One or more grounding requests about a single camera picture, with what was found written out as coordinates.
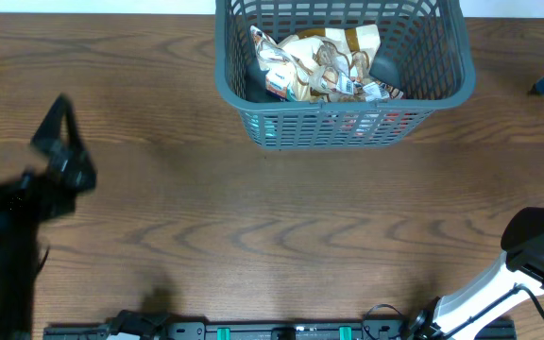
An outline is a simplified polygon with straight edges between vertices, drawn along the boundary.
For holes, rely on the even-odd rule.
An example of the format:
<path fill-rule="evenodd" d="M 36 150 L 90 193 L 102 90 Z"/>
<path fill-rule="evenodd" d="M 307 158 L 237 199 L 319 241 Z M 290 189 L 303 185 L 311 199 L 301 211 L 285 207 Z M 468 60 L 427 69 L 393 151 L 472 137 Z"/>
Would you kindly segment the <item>orange pasta packet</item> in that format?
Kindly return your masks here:
<path fill-rule="evenodd" d="M 380 87 L 382 99 L 402 99 L 404 97 L 404 92 L 394 86 L 381 81 L 378 81 L 377 84 Z"/>

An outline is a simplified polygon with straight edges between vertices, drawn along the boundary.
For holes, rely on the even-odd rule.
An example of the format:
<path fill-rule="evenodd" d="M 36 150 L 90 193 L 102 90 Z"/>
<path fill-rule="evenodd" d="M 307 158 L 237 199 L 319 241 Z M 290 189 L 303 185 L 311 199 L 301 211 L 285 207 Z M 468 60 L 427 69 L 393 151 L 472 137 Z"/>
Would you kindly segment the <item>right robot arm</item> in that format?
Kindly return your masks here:
<path fill-rule="evenodd" d="M 495 319 L 531 300 L 544 320 L 544 208 L 528 207 L 509 222 L 501 254 L 455 293 L 440 297 L 404 331 L 415 339 L 473 339 Z"/>

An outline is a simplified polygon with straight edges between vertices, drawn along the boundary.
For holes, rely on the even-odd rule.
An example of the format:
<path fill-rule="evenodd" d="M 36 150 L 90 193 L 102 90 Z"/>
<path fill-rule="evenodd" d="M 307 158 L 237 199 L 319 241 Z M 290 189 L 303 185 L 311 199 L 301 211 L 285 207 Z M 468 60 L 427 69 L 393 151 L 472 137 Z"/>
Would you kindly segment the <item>beige snack bag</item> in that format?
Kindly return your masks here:
<path fill-rule="evenodd" d="M 258 63 L 259 70 L 265 75 L 270 68 L 279 65 L 291 65 L 296 70 L 295 92 L 298 101 L 309 101 L 311 98 L 309 74 L 299 59 L 294 58 L 290 53 L 278 47 L 276 42 L 265 32 L 255 25 L 249 28 L 250 36 L 253 41 L 254 53 Z"/>
<path fill-rule="evenodd" d="M 368 72 L 368 78 L 362 86 L 358 86 L 359 93 L 355 96 L 344 97 L 341 101 L 334 102 L 359 102 L 384 100 L 376 80 L 371 74 L 373 62 L 381 47 L 381 36 L 376 25 L 361 25 L 355 28 L 311 28 L 297 34 L 300 39 L 313 36 L 326 37 L 327 39 L 343 43 L 346 49 L 351 51 L 366 51 L 372 58 Z"/>

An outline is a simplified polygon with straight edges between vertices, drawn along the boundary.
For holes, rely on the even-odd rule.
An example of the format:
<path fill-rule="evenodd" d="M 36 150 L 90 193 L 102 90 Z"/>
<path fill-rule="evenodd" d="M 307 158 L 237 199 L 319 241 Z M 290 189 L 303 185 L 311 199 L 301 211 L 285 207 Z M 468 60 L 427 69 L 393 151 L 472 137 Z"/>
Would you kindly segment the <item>grey plastic basket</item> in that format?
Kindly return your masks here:
<path fill-rule="evenodd" d="M 370 74 L 404 92 L 371 102 L 280 101 L 264 88 L 249 28 L 276 42 L 309 28 L 375 25 L 381 48 Z M 463 104 L 475 70 L 458 0 L 217 0 L 215 83 L 247 135 L 266 149 L 393 145 L 434 111 Z M 257 140 L 252 115 L 276 116 L 275 139 Z"/>

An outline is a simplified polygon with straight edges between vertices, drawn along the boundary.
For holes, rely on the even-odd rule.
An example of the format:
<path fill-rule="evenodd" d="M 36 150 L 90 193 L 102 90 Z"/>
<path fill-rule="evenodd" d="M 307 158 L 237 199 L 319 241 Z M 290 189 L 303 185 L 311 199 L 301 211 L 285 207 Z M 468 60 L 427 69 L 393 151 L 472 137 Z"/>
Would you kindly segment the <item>tissue multipack box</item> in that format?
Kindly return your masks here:
<path fill-rule="evenodd" d="M 265 75 L 266 91 L 281 101 L 298 101 L 295 92 L 296 83 L 296 70 L 291 65 L 270 68 Z"/>

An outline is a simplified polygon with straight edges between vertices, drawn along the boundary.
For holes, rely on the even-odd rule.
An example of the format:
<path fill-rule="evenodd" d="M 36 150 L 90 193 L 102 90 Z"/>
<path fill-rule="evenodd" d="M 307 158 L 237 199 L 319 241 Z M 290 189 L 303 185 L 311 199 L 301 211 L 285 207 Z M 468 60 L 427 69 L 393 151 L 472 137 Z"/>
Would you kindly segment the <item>teal snack packet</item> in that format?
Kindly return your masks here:
<path fill-rule="evenodd" d="M 257 140 L 275 139 L 278 135 L 278 119 L 276 116 L 252 115 L 248 118 L 248 126 Z"/>

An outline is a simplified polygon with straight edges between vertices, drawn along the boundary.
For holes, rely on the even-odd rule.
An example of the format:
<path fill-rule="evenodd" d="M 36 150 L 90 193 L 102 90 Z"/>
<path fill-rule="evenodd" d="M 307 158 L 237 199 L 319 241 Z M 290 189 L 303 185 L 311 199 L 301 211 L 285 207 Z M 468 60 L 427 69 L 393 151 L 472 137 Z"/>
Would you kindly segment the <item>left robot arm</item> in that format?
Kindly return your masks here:
<path fill-rule="evenodd" d="M 49 254 L 40 248 L 40 224 L 73 213 L 77 197 L 96 186 L 66 95 L 53 103 L 30 144 L 47 158 L 46 168 L 0 183 L 0 339 L 32 333 L 34 285 Z"/>

